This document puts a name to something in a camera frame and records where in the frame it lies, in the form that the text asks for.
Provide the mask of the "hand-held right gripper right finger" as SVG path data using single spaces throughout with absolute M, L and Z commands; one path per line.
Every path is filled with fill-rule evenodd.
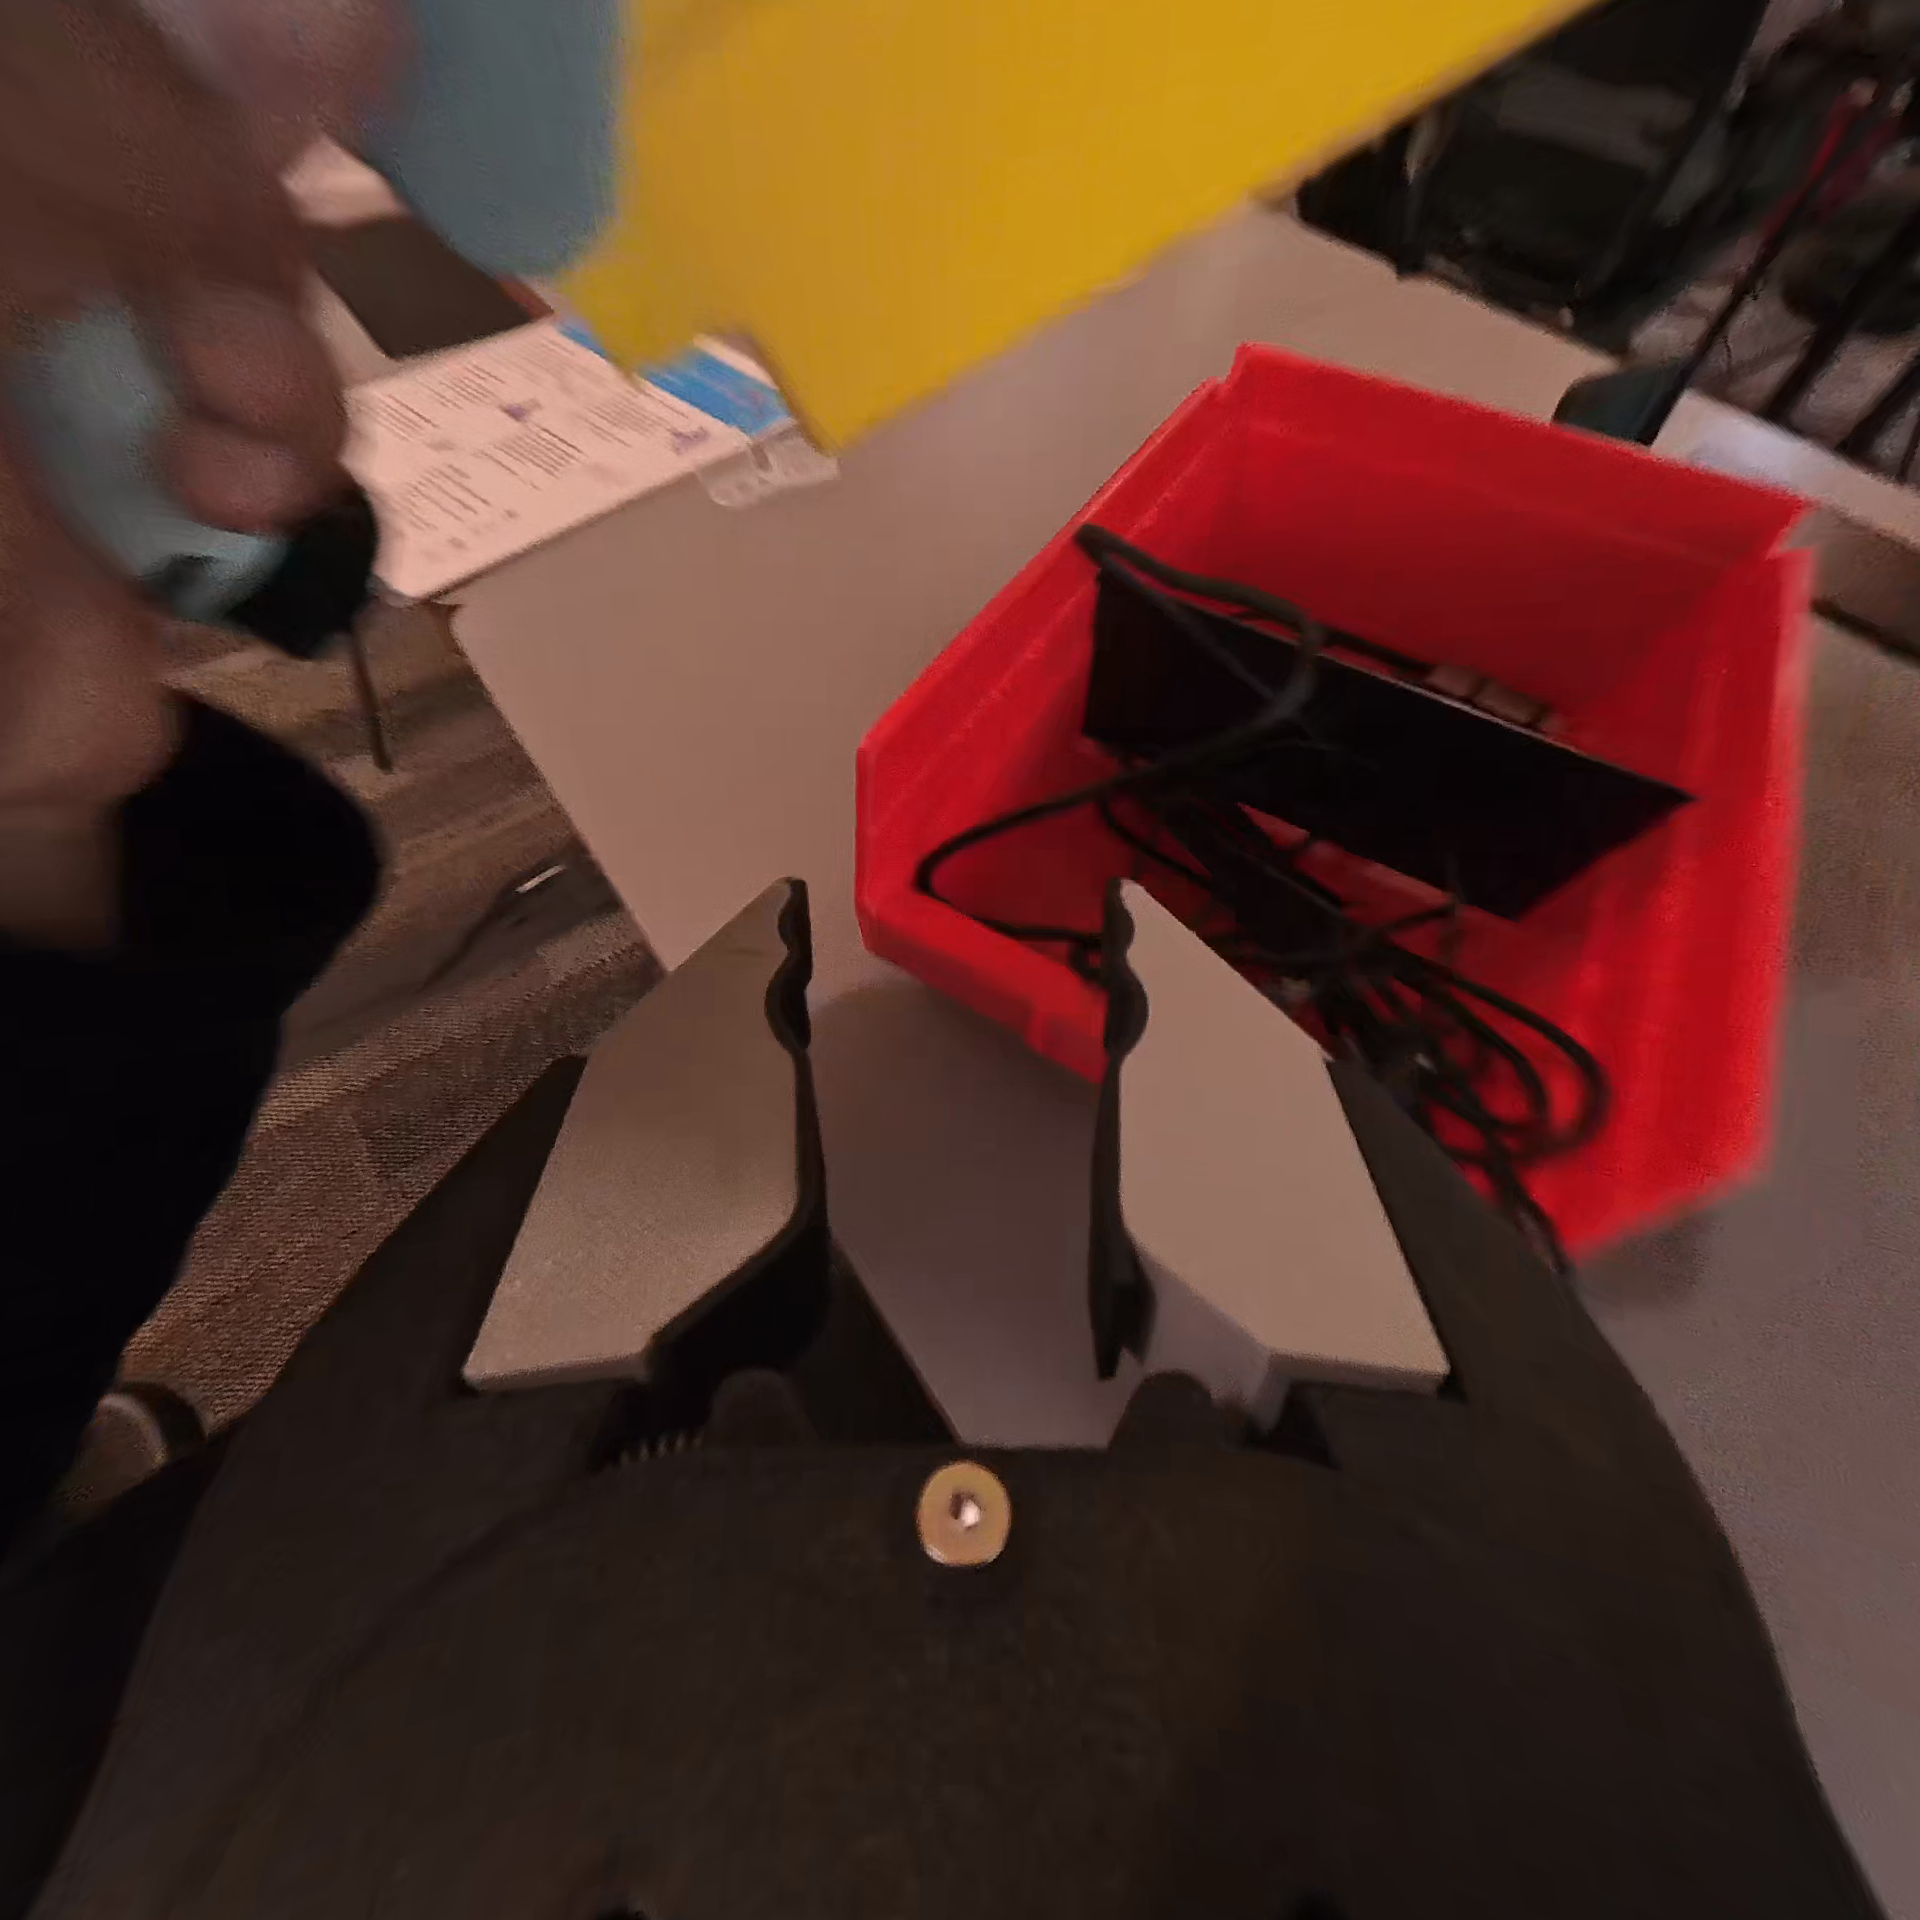
M 1243 1421 L 1301 1384 L 1435 1392 L 1450 1362 L 1321 1045 L 1131 880 L 1097 955 L 1095 1376 L 1185 1373 Z

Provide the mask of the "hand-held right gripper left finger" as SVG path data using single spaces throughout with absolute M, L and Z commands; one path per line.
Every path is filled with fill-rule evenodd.
M 779 877 L 587 1053 L 466 1387 L 663 1378 L 818 1213 L 809 889 Z

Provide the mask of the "red plastic bin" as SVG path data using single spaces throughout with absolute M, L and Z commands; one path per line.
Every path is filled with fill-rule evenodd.
M 1585 1257 L 1769 1130 L 1812 559 L 1723 472 L 1239 347 L 855 757 L 863 947 L 1099 1081 L 1135 880 Z M 1083 735 L 1097 562 L 1421 681 L 1693 805 L 1503 921 Z

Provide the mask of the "person's left hand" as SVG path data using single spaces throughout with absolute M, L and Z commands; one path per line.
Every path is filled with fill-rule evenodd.
M 142 8 L 2 8 L 5 347 L 93 300 L 153 341 L 159 467 L 198 520 L 277 533 L 338 492 L 345 400 L 284 188 L 394 79 L 395 5 L 211 5 L 206 69 Z M 119 810 L 175 746 L 159 626 L 60 516 L 5 417 L 2 925 L 111 943 Z

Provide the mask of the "white paper sheet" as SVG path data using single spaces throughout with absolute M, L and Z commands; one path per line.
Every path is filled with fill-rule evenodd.
M 347 392 L 374 587 L 435 602 L 742 453 L 749 436 L 541 321 Z

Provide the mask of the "black bin divider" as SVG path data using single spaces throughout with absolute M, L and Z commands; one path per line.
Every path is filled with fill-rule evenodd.
M 1521 921 L 1693 797 L 1415 680 L 1095 565 L 1083 735 L 1482 914 Z

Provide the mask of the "yellow plastic bin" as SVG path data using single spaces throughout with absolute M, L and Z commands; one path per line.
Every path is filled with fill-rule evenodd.
M 1561 28 L 1570 3 L 630 5 L 627 369 L 756 347 L 843 447 Z

